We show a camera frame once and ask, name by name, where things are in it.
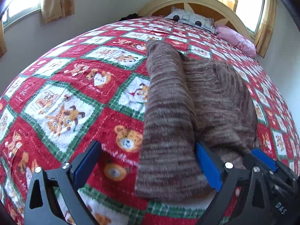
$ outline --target white wall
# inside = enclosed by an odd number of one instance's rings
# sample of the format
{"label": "white wall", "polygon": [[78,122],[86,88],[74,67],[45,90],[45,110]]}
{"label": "white wall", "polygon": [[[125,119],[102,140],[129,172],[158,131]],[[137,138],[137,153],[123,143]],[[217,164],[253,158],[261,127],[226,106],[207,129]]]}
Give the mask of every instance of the white wall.
{"label": "white wall", "polygon": [[266,56],[257,59],[284,97],[300,133],[300,32],[281,1]]}
{"label": "white wall", "polygon": [[151,0],[74,0],[75,14],[40,23],[40,13],[32,14],[8,28],[5,33],[7,53],[0,58],[0,93],[9,83],[49,49],[99,26],[137,13]]}

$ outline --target bed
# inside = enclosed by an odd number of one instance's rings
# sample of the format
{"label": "bed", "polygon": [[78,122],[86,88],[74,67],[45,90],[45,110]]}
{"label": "bed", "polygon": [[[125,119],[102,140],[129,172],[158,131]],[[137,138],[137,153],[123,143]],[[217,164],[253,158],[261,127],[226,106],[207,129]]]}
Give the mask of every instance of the bed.
{"label": "bed", "polygon": [[[251,39],[241,20],[217,0],[154,0],[143,18],[93,29],[56,46],[24,69],[0,98],[0,199],[23,224],[30,178],[72,161],[91,140],[103,154],[82,200],[101,225],[195,224],[214,194],[181,203],[134,195],[149,77],[146,42],[163,40],[183,54],[220,59],[244,79],[256,109],[262,150],[299,174],[299,137],[291,112],[257,61],[215,35],[164,19],[171,6],[222,20]],[[75,224],[59,190],[62,212]],[[234,207],[228,207],[223,222]]]}

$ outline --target headboard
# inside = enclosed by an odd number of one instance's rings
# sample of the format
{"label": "headboard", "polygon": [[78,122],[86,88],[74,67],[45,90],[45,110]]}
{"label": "headboard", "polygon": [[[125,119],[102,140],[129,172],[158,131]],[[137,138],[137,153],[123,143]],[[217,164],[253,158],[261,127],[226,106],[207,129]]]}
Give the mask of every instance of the headboard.
{"label": "headboard", "polygon": [[251,40],[248,29],[235,12],[218,0],[153,0],[146,4],[138,12],[138,15],[143,17],[151,15],[167,16],[171,13],[172,6],[185,10],[192,9],[196,14],[213,18],[215,22],[222,20],[223,24]]}

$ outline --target pink pillow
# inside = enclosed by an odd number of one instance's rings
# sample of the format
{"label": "pink pillow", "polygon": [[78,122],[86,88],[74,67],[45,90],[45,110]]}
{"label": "pink pillow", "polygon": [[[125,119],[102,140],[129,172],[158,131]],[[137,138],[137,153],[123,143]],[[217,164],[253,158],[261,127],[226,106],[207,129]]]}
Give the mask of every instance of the pink pillow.
{"label": "pink pillow", "polygon": [[220,25],[216,27],[215,33],[217,37],[232,44],[237,49],[240,49],[242,52],[244,52],[246,55],[252,58],[256,56],[256,49],[254,44],[233,29],[230,29],[225,25]]}

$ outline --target window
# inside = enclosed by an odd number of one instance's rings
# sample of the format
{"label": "window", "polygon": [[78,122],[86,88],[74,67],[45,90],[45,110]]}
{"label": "window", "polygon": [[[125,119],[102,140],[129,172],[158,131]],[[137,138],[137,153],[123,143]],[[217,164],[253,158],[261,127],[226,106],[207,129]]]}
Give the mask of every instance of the window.
{"label": "window", "polygon": [[7,28],[17,20],[40,9],[40,0],[13,0],[3,15],[3,27]]}
{"label": "window", "polygon": [[266,0],[238,0],[236,14],[250,31],[253,38],[256,37],[260,26]]}

